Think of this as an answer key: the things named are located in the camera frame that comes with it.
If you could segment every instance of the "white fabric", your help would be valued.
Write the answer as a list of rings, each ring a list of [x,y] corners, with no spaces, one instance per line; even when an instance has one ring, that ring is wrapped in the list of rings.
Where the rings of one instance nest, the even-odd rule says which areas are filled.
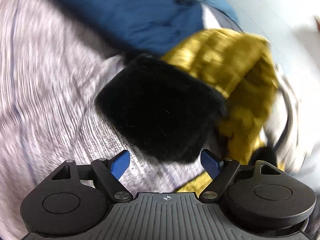
[[[221,26],[209,7],[203,3],[201,3],[201,7],[203,27],[205,29],[220,29]]]
[[[278,162],[284,163],[286,172],[297,173],[301,169],[305,157],[311,154],[315,143],[308,130],[312,117],[307,116],[308,112],[300,111],[302,108],[305,109],[306,105],[302,100],[297,99],[279,65],[276,67],[276,75],[279,91],[272,113],[263,128],[268,144],[274,146],[283,133],[288,120],[287,135],[276,150],[276,155]]]

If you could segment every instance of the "metal screw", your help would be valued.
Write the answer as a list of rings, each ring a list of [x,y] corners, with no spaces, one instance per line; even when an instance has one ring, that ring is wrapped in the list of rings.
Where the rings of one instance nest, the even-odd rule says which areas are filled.
[[[215,199],[218,197],[218,194],[214,191],[206,191],[202,193],[202,196],[206,199]]]
[[[126,192],[126,191],[118,191],[115,194],[115,198],[116,199],[124,200],[124,199],[127,199],[129,197],[130,197],[130,194],[129,194],[129,192]]]

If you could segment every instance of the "laundry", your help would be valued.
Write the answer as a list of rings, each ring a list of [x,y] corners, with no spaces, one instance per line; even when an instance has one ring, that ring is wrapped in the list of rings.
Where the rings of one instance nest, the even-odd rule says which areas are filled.
[[[194,162],[226,113],[217,90],[147,55],[115,76],[96,102],[130,143],[166,162]]]
[[[227,156],[247,164],[259,143],[277,92],[268,41],[229,29],[200,31],[162,57],[199,78],[227,99],[219,134],[228,138]]]
[[[263,130],[268,144],[275,147],[278,161],[284,164],[285,171],[294,174],[311,155],[316,135],[309,134],[312,120],[305,111],[309,106],[297,99],[279,65],[276,66],[276,76],[279,91]]]
[[[217,10],[226,14],[231,20],[233,20],[236,24],[239,24],[239,19],[237,17],[236,11],[232,8],[232,6],[227,2],[227,0],[202,0]]]
[[[217,19],[221,28],[227,28],[237,32],[243,32],[242,29],[233,20],[231,20],[226,14],[224,14],[223,12],[217,10],[216,8],[208,4],[205,4],[205,5],[208,6],[209,10]]]
[[[125,64],[96,32],[54,0],[0,0],[0,15],[3,240],[27,234],[22,199],[67,159],[90,164],[129,150],[120,181],[133,195],[172,192],[202,172],[199,162],[147,160],[97,113],[97,94]]]
[[[57,0],[117,48],[162,56],[203,28],[198,0]]]

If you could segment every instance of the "triangular cutout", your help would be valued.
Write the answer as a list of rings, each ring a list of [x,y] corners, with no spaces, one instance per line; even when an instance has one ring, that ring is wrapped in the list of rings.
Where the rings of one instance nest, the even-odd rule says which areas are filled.
[[[60,171],[58,171],[58,173],[54,175],[52,178],[52,180],[60,180],[60,179],[71,179],[69,165],[63,166],[63,168]]]
[[[268,165],[261,166],[261,174],[262,175],[280,175],[280,173]]]

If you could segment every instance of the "crosshair marking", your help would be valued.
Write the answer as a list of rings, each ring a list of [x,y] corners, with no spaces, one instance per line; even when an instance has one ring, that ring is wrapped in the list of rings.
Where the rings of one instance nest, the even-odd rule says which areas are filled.
[[[168,201],[168,200],[172,199],[172,197],[170,197],[170,196],[167,195],[167,196],[164,196],[163,199],[166,200],[166,201]]]

